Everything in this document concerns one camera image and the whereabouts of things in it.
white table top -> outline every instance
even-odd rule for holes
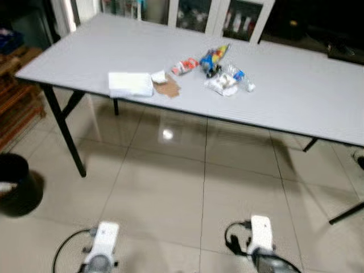
[[[180,95],[130,101],[364,146],[363,66],[324,54],[228,38],[101,14],[20,70],[21,79],[108,95],[108,72],[157,72],[231,43],[232,62],[256,84],[222,97],[203,86],[200,68],[177,77]]]

beige tiled floor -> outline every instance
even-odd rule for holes
[[[70,93],[56,95],[65,105]],[[116,117],[110,100],[85,96],[67,119],[86,178],[48,106],[18,139],[12,151],[44,177],[44,197],[27,216],[0,216],[0,272],[50,272],[64,238],[111,220],[121,226],[115,272],[253,273],[223,240],[252,213],[270,217],[277,253],[303,272],[364,272],[364,212],[328,225],[364,198],[357,148],[319,141],[303,153],[309,138],[119,105]],[[90,242],[72,240],[58,272],[76,272]]]

brown cardboard piece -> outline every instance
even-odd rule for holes
[[[167,95],[169,98],[177,97],[181,87],[178,86],[176,81],[172,77],[166,74],[167,82],[164,84],[156,84],[153,82],[153,87],[159,94]]]

black table leg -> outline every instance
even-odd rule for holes
[[[303,149],[304,152],[307,152],[316,142],[318,141],[318,138],[313,138],[305,147],[305,149]]]
[[[332,219],[329,221],[329,223],[330,223],[331,225],[333,225],[333,224],[335,224],[335,223],[337,223],[337,222],[340,222],[341,220],[343,220],[343,219],[345,219],[345,218],[347,218],[347,217],[351,216],[352,214],[354,214],[354,213],[358,212],[358,211],[359,211],[359,210],[361,210],[361,209],[364,209],[364,202],[361,202],[360,204],[358,204],[358,205],[356,205],[356,206],[352,207],[351,209],[349,209],[349,210],[347,210],[347,211],[345,211],[345,212],[341,213],[340,215],[336,216],[335,218],[332,218]]]
[[[73,142],[71,134],[69,133],[69,130],[68,130],[68,127],[66,124],[66,120],[65,120],[65,116],[60,109],[60,106],[58,104],[58,101],[57,101],[56,95],[53,91],[53,88],[52,88],[52,86],[47,85],[47,84],[42,84],[41,87],[44,90],[44,94],[47,98],[47,101],[52,109],[53,114],[55,115],[59,129],[61,130],[63,138],[66,141],[68,149],[71,152],[73,160],[76,163],[77,169],[80,172],[80,175],[82,177],[85,177],[86,170],[81,162],[80,156],[77,152],[77,148]]]
[[[115,98],[115,99],[113,99],[113,101],[114,101],[114,113],[115,113],[115,115],[119,115],[118,100]]]

black trash bin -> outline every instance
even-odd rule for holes
[[[18,217],[34,210],[42,200],[43,186],[29,172],[27,160],[16,154],[0,154],[0,181],[17,184],[0,197],[0,212]]]

